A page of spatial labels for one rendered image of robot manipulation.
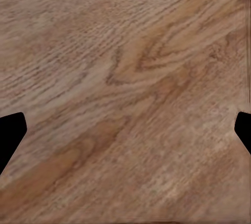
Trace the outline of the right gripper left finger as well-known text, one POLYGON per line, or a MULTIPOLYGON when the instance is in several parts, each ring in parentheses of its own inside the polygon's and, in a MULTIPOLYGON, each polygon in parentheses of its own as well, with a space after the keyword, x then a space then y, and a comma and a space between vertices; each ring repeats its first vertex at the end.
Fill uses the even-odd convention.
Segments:
POLYGON ((0 117, 0 175, 27 132, 24 114, 0 117))

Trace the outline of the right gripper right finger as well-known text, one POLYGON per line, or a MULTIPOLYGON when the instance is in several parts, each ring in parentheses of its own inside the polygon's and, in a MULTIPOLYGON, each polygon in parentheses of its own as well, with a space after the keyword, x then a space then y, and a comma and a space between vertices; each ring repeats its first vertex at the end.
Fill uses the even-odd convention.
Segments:
POLYGON ((251 114, 239 112, 234 130, 251 154, 251 114))

